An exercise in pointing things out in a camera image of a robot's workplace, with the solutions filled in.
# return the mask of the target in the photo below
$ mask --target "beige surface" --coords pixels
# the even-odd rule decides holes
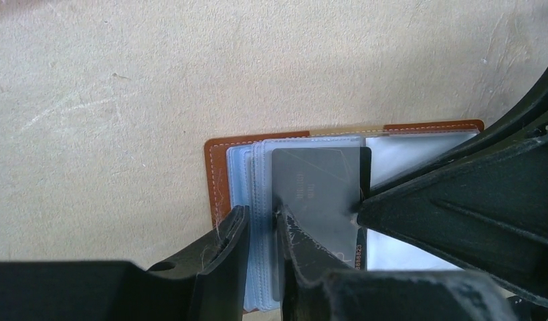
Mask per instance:
[[[206,139],[491,124],[547,64],[548,0],[2,0],[0,259],[147,267],[211,228]]]

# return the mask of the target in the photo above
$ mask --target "white stitching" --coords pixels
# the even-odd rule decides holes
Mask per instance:
[[[371,129],[371,130],[359,130],[355,132],[326,132],[322,134],[315,134],[310,136],[299,136],[299,137],[288,137],[288,138],[306,138],[306,137],[319,137],[319,136],[328,136],[332,134],[361,134],[364,132],[405,132],[408,130],[421,130],[421,129],[441,129],[441,128],[454,128],[454,127],[463,127],[463,126],[474,126],[475,129],[478,129],[478,127],[475,124],[467,123],[467,124],[453,124],[453,125],[441,125],[441,126],[423,126],[423,127],[411,127],[411,128],[392,128],[392,129]],[[214,161],[213,161],[213,148],[219,147],[219,146],[232,146],[232,145],[242,145],[242,144],[252,144],[255,142],[261,142],[262,140],[249,140],[246,142],[227,142],[227,143],[221,143],[221,144],[215,144],[209,147],[209,156],[210,156],[210,163],[211,163],[211,182],[213,183],[213,198],[215,201],[215,212],[212,213],[213,217],[219,217],[217,215],[219,211],[219,205],[217,203],[217,187],[215,184],[215,168],[214,168]]]

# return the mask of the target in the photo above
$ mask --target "black plastic part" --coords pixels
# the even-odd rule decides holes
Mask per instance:
[[[480,273],[359,272],[307,235],[287,207],[277,224],[283,320],[516,320]]]
[[[475,150],[470,142],[474,153],[449,152],[443,167],[391,183],[364,202],[358,223],[548,308],[548,72],[527,97],[493,126],[496,143]]]
[[[241,320],[248,214],[236,207],[218,234],[150,272],[123,261],[0,263],[0,320]]]

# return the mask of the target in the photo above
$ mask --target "wallet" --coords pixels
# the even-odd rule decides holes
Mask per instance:
[[[296,219],[303,220],[300,224],[310,229],[308,233],[353,268],[413,270],[414,264],[419,264],[416,268],[421,270],[457,269],[404,242],[354,227],[351,223],[355,219],[348,215],[354,214],[351,206],[368,197],[371,187],[438,156],[483,128],[480,120],[459,120],[207,141],[205,159],[213,224],[219,223],[231,207],[250,206],[244,310],[279,308],[272,214],[281,206],[292,207]],[[309,222],[324,223],[314,226]]]

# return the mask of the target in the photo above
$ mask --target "leather cover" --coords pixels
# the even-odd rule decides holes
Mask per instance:
[[[312,136],[331,136],[340,134],[358,134],[362,136],[386,136],[396,134],[423,134],[439,132],[482,131],[481,120],[453,120],[445,122],[424,122],[413,124],[387,124],[381,126],[353,126],[342,128],[324,128],[301,130],[296,132],[279,132],[245,136],[212,138],[205,143],[205,166],[207,169],[207,187],[211,205],[213,226],[230,212],[230,194],[228,190],[228,173],[226,150],[232,146],[252,144],[271,138],[298,138]]]

